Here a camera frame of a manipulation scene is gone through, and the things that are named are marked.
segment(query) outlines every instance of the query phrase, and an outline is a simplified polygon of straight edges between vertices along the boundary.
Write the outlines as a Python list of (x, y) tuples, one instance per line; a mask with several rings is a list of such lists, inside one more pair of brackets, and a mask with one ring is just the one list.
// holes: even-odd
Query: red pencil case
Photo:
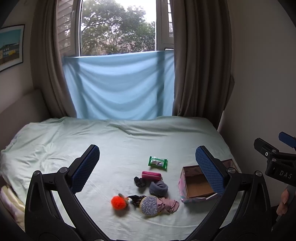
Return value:
[(147, 171), (142, 171), (142, 178), (153, 180), (153, 181), (161, 181), (161, 179), (162, 179), (160, 173), (158, 173), (158, 172), (147, 172)]

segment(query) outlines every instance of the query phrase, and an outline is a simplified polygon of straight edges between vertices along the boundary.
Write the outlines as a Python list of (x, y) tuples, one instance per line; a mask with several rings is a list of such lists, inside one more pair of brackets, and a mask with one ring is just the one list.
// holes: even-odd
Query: screw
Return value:
[(259, 177), (261, 177), (262, 176), (262, 172), (256, 171), (256, 175), (259, 176)]
[(59, 172), (60, 172), (60, 173), (64, 173), (64, 172), (66, 172), (67, 170), (68, 170), (68, 168), (66, 168), (66, 167), (61, 167), (60, 170), (59, 170)]
[(229, 173), (235, 173), (235, 169), (233, 167), (228, 168)]
[(40, 171), (34, 171), (33, 176), (38, 176), (40, 174)]

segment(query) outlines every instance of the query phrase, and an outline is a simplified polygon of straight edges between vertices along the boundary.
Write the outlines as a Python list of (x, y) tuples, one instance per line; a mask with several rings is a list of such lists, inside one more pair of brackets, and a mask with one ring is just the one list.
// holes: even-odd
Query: green wet wipes packet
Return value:
[(159, 168), (162, 168), (162, 169), (166, 170), (167, 165), (168, 165), (168, 160), (167, 159), (157, 158), (155, 156), (151, 156), (149, 158), (148, 166), (159, 167)]

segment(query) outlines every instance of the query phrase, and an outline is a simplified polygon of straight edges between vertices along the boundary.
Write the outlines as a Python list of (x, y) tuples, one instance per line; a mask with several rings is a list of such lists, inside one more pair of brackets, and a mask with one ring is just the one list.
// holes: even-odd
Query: open box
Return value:
[[(221, 162), (226, 168), (233, 167), (240, 172), (239, 167), (232, 159)], [(183, 203), (201, 202), (219, 196), (219, 194), (215, 193), (211, 188), (199, 165), (183, 167), (178, 186)]]

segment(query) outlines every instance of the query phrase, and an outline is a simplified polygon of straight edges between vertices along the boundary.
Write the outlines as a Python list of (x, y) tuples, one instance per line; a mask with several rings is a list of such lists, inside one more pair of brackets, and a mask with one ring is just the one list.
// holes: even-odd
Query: tree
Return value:
[(127, 10), (115, 0), (86, 0), (81, 17), (82, 55), (155, 50), (155, 22), (146, 22), (141, 8)]

